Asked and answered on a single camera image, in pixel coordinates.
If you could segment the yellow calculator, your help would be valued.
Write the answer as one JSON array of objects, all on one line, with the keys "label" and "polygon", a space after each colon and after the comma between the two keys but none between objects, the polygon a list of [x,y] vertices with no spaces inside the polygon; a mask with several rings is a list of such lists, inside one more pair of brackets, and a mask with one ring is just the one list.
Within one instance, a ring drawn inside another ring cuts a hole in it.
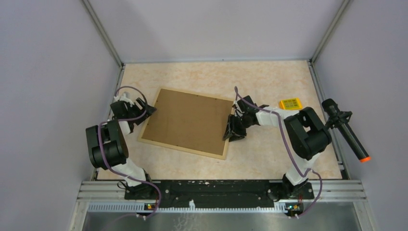
[{"label": "yellow calculator", "polygon": [[299,98],[290,98],[279,101],[279,108],[283,110],[301,110],[303,105]]}]

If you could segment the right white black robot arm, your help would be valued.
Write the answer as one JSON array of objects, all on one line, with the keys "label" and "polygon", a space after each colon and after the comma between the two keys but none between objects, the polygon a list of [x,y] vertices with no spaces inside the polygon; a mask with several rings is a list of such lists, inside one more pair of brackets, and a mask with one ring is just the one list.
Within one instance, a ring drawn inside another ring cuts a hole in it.
[{"label": "right white black robot arm", "polygon": [[255,125],[279,128],[292,166],[283,175],[281,184],[268,194],[274,201],[297,197],[307,184],[313,164],[332,141],[314,109],[295,111],[266,104],[258,106],[250,96],[238,97],[232,107],[234,113],[228,116],[223,140],[242,140],[247,128]]}]

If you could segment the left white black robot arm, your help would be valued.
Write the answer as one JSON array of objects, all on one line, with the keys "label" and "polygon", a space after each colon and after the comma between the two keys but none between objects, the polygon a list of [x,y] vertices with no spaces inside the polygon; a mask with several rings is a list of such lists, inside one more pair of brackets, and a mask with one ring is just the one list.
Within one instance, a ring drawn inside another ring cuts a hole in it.
[{"label": "left white black robot arm", "polygon": [[141,98],[135,102],[124,98],[111,104],[114,116],[101,126],[86,128],[89,159],[95,168],[120,173],[125,182],[124,189],[138,194],[143,199],[152,197],[154,186],[149,174],[129,159],[125,136],[133,133],[134,127],[152,116],[156,107]]}]

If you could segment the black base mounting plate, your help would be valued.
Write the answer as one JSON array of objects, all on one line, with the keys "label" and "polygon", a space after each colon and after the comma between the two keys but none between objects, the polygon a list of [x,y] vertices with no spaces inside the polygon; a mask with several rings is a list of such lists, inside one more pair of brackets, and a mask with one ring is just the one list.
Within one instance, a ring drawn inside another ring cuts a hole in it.
[{"label": "black base mounting plate", "polygon": [[284,200],[313,200],[310,182],[289,186],[282,180],[161,180],[153,185],[142,183],[128,186],[117,184],[125,190],[126,200],[145,201],[145,208],[266,208]]}]

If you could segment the black microphone tripod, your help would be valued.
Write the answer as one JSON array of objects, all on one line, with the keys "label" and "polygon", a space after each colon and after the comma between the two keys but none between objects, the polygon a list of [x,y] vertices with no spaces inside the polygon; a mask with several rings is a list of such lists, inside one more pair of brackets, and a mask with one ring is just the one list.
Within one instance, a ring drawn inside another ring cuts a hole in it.
[{"label": "black microphone tripod", "polygon": [[343,124],[347,124],[350,121],[351,115],[353,113],[351,111],[348,112],[336,112],[334,114],[329,114],[328,121],[325,124],[326,128],[339,128]]}]

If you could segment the black microphone orange tip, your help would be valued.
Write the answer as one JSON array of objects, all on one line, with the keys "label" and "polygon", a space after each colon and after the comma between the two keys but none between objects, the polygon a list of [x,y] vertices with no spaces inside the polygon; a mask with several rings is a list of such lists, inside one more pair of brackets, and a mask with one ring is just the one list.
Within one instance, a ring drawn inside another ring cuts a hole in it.
[{"label": "black microphone orange tip", "polygon": [[[340,112],[341,110],[338,107],[338,104],[333,99],[326,99],[322,102],[323,111],[329,116],[329,114],[334,114],[336,112]],[[357,159],[361,162],[368,162],[371,160],[371,157],[355,135],[352,128],[349,124],[343,124],[339,128],[339,130],[349,147],[352,149],[354,154],[356,155]]]}]

